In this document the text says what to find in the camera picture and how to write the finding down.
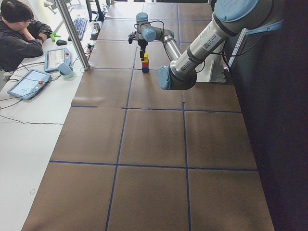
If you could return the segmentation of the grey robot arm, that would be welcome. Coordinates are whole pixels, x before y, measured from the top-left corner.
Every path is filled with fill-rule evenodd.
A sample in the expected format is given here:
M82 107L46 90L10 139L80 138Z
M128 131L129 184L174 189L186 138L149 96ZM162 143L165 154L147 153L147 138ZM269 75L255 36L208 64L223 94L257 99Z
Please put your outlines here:
M283 0L218 0L212 21L186 51L169 66L158 71L158 84L163 90L188 90L197 80L196 67L228 37L244 28L248 34L267 34L281 29Z
M141 12L136 15L136 23L133 31L128 36L128 42L131 44L134 40L137 41L140 46L140 59L145 61L146 46L149 42L160 41L163 44L165 52L169 60L177 60L181 56L181 50L174 38L174 33L165 28L162 21L155 20L155 22L161 22L162 28L151 25L148 20L148 14Z

